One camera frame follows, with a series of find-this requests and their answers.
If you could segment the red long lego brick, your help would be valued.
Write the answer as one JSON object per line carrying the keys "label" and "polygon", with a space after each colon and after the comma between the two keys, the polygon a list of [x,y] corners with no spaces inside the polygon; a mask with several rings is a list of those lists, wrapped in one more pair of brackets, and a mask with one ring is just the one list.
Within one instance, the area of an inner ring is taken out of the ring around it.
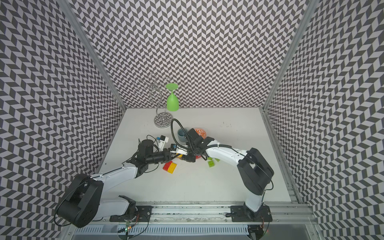
{"label": "red long lego brick", "polygon": [[164,171],[166,171],[166,172],[167,172],[167,169],[168,169],[168,167],[169,167],[170,163],[173,163],[173,162],[172,162],[172,161],[170,161],[170,162],[166,163],[166,164],[163,166],[163,170],[164,170]]}

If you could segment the yellow long lego brick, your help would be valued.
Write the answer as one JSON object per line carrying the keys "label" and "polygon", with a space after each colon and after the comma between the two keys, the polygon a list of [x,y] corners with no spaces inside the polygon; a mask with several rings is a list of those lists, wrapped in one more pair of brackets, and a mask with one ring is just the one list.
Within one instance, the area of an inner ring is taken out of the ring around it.
{"label": "yellow long lego brick", "polygon": [[172,173],[175,171],[176,167],[177,167],[177,164],[175,164],[175,163],[170,163],[170,165],[169,165],[169,167],[168,167],[168,169],[167,169],[167,172],[170,173],[170,174],[172,174]]}

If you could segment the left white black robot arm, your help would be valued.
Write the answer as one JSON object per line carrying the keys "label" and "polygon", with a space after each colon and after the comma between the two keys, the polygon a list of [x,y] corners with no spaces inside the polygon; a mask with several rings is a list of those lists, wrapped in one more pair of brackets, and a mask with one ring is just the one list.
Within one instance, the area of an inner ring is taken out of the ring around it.
{"label": "left white black robot arm", "polygon": [[136,201],[124,195],[115,199],[103,199],[102,195],[117,185],[140,177],[151,164],[170,162],[172,154],[165,148],[168,140],[165,136],[157,141],[143,140],[133,156],[112,171],[90,176],[78,174],[56,206],[54,217],[61,217],[68,225],[77,228],[105,217],[115,221],[136,220],[139,215]]}

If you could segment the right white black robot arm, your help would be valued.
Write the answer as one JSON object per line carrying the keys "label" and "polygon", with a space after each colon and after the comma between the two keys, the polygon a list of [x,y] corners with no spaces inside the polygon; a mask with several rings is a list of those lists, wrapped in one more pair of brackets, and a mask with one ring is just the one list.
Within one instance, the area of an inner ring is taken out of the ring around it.
{"label": "right white black robot arm", "polygon": [[195,129],[186,132],[187,161],[194,160],[196,155],[218,159],[238,169],[244,186],[249,191],[245,200],[245,208],[253,213],[260,210],[264,202],[267,186],[273,183],[274,170],[255,148],[248,151],[224,145],[211,137],[203,138]]}

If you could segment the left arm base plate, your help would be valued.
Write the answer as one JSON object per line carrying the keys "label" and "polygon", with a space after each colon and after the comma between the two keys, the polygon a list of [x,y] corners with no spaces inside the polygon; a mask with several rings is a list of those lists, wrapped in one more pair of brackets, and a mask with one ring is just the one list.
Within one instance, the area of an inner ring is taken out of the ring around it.
{"label": "left arm base plate", "polygon": [[127,211],[120,216],[110,217],[110,222],[148,222],[151,219],[153,206],[129,207]]}

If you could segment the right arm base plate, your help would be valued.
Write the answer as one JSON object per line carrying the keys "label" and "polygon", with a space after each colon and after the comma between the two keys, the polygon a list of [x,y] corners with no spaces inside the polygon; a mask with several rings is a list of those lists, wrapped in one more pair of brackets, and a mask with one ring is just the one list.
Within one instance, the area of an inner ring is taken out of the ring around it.
{"label": "right arm base plate", "polygon": [[242,206],[231,206],[230,212],[226,213],[227,218],[231,218],[232,222],[272,222],[273,217],[269,206],[262,205],[258,211],[253,212],[251,209]]}

